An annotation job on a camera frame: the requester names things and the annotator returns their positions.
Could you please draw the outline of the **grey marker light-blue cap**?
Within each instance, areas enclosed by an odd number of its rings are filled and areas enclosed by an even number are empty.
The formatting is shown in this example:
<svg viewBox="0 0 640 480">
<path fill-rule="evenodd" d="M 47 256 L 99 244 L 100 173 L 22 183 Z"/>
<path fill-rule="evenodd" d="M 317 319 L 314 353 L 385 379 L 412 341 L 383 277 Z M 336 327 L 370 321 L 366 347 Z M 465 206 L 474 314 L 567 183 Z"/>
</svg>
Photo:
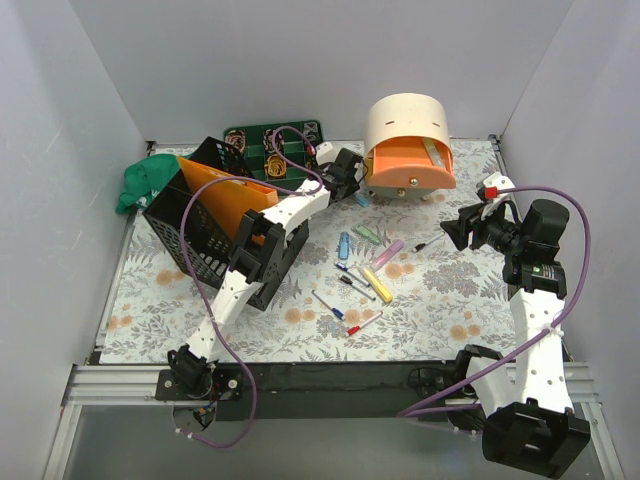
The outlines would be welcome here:
<svg viewBox="0 0 640 480">
<path fill-rule="evenodd" d="M 360 193 L 354 194 L 354 200 L 359 206 L 363 208 L 367 208 L 370 205 L 369 199 Z"/>
</svg>

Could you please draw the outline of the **round cream drawer cabinet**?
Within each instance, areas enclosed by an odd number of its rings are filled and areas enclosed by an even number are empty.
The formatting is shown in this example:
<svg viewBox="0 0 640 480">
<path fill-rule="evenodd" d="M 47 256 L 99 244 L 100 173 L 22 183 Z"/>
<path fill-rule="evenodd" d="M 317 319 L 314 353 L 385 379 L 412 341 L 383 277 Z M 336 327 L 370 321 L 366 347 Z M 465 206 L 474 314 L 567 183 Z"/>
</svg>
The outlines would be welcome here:
<svg viewBox="0 0 640 480">
<path fill-rule="evenodd" d="M 424 146 L 431 138 L 444 168 L 434 166 Z M 364 142 L 365 182 L 387 198 L 421 198 L 456 187 L 453 151 L 443 105 L 418 93 L 397 93 L 369 110 Z"/>
</svg>

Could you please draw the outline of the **pink highlighter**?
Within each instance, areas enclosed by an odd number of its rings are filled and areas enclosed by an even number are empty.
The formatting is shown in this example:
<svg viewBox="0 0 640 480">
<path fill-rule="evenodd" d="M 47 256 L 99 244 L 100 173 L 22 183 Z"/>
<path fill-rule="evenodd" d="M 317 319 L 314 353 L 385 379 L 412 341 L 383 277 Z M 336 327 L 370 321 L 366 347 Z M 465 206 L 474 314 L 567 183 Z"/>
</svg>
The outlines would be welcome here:
<svg viewBox="0 0 640 480">
<path fill-rule="evenodd" d="M 388 261 L 390 261 L 399 251 L 404 247 L 402 240 L 394 241 L 389 247 L 387 247 L 382 254 L 380 254 L 372 263 L 372 269 L 374 271 L 379 270 Z"/>
</svg>

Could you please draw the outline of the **green highlighter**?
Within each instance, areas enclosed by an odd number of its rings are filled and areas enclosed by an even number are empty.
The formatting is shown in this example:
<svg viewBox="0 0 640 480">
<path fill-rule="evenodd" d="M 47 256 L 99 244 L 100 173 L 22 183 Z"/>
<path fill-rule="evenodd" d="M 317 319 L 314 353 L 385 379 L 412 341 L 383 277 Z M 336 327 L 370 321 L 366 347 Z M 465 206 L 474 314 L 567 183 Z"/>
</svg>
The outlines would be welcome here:
<svg viewBox="0 0 640 480">
<path fill-rule="evenodd" d="M 425 149 L 429 155 L 429 158 L 432 162 L 432 164 L 434 166 L 440 167 L 440 168 L 444 168 L 445 164 L 443 162 L 443 159 L 440 155 L 440 153 L 438 152 L 438 149 L 436 147 L 436 144 L 434 143 L 434 141 L 431 138 L 424 138 L 424 146 Z"/>
</svg>

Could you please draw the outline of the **yellow highlighter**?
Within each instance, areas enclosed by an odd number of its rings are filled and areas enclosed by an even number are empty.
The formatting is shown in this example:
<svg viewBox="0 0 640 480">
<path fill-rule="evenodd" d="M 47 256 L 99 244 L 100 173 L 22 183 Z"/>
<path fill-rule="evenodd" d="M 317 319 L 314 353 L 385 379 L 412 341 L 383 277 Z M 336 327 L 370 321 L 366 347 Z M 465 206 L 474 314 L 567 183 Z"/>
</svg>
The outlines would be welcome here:
<svg viewBox="0 0 640 480">
<path fill-rule="evenodd" d="M 371 285 L 383 303 L 389 304 L 393 300 L 393 295 L 389 289 L 381 282 L 378 276 L 369 267 L 360 267 L 359 272 Z"/>
</svg>

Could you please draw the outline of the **orange file folder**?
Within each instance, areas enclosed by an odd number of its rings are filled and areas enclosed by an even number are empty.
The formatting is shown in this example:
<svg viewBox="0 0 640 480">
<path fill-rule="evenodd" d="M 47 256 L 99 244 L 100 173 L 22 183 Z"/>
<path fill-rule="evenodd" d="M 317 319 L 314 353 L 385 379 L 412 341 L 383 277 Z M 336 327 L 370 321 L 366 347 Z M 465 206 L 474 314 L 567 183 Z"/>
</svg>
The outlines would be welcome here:
<svg viewBox="0 0 640 480">
<path fill-rule="evenodd" d="M 210 181 L 230 177 L 229 173 L 184 157 L 178 157 L 177 162 L 192 194 Z M 244 213 L 260 212 L 276 205 L 278 194 L 272 187 L 247 180 L 228 180 L 209 187 L 199 196 L 199 202 L 233 240 Z"/>
</svg>

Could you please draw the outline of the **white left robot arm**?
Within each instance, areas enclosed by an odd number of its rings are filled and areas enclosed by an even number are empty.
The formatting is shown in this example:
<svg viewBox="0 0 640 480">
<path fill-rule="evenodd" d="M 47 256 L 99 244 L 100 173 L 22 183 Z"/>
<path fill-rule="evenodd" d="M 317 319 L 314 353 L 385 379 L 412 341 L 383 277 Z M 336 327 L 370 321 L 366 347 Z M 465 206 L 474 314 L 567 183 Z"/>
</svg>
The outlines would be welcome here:
<svg viewBox="0 0 640 480">
<path fill-rule="evenodd" d="M 334 161 L 309 170 L 297 189 L 284 189 L 285 197 L 275 205 L 242 212 L 218 293 L 213 301 L 203 297 L 206 316 L 184 345 L 168 353 L 174 384 L 188 398 L 219 393 L 214 364 L 221 351 L 230 350 L 221 329 L 237 319 L 254 294 L 279 286 L 302 246 L 287 237 L 307 233 L 311 216 L 357 192 L 357 167 L 363 164 L 362 156 L 342 148 Z"/>
</svg>

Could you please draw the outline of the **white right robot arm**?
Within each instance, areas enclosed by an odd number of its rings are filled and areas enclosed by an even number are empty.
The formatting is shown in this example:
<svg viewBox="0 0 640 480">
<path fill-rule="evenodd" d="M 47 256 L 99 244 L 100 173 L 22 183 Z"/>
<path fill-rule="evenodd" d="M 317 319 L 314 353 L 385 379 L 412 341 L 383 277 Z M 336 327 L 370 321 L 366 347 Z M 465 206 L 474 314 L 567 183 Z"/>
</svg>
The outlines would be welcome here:
<svg viewBox="0 0 640 480">
<path fill-rule="evenodd" d="M 454 389 L 478 397 L 485 420 L 484 457 L 519 470 L 558 479 L 590 441 L 587 421 L 577 418 L 564 371 L 562 331 L 556 321 L 567 295 L 556 261 L 568 210 L 547 199 L 532 202 L 522 220 L 510 221 L 513 203 L 478 203 L 441 222 L 458 250 L 492 247 L 504 257 L 503 279 L 519 346 L 508 377 L 501 354 L 468 345 L 456 358 Z"/>
</svg>

